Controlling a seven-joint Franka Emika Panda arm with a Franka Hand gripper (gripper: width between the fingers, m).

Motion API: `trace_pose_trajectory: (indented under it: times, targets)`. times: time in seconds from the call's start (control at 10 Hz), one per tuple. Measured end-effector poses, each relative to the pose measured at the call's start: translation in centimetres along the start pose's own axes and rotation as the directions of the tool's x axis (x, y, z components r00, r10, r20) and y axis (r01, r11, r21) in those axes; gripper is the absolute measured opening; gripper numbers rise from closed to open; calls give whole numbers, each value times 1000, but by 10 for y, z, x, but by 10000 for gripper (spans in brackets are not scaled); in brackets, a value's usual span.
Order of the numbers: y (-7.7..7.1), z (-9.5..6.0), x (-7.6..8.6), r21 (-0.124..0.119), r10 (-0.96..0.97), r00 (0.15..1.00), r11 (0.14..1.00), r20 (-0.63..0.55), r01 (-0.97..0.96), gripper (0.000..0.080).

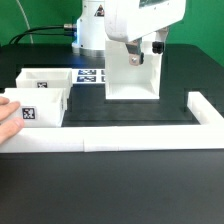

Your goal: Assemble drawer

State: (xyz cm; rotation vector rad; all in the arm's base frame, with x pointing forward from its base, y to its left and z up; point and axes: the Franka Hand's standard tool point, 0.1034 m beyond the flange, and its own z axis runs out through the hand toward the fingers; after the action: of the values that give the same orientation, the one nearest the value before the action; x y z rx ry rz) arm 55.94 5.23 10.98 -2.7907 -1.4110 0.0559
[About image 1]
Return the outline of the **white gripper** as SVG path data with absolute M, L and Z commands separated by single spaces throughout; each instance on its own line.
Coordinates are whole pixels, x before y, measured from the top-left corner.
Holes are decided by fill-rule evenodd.
M 183 18 L 185 7 L 186 0 L 105 0 L 105 32 L 110 40 L 129 42 L 129 63 L 139 66 L 144 62 L 141 37 L 158 30 L 152 51 L 162 54 L 169 32 L 167 26 Z

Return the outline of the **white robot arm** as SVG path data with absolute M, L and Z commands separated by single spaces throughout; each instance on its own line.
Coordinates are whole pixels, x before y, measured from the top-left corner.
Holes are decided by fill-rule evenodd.
M 142 39 L 156 35 L 152 41 L 155 54 L 162 54 L 168 27 L 183 19 L 186 0 L 82 0 L 82 14 L 75 24 L 74 53 L 105 56 L 105 39 L 123 42 L 129 63 L 141 65 Z

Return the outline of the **bare human hand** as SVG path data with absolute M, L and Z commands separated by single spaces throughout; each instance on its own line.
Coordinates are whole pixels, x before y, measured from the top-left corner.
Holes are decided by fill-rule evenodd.
M 20 117 L 8 119 L 20 107 L 18 101 L 11 102 L 8 98 L 0 97 L 0 145 L 18 134 L 24 128 L 24 121 Z

